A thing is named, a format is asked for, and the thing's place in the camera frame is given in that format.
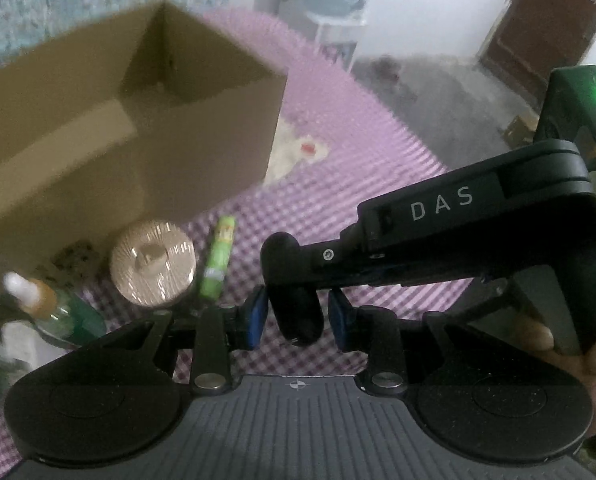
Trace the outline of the person's right hand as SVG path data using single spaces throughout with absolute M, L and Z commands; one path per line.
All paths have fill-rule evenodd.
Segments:
M 514 321 L 523 348 L 586 386 L 593 417 L 586 435 L 596 438 L 596 256 L 538 266 L 519 275 L 529 301 Z

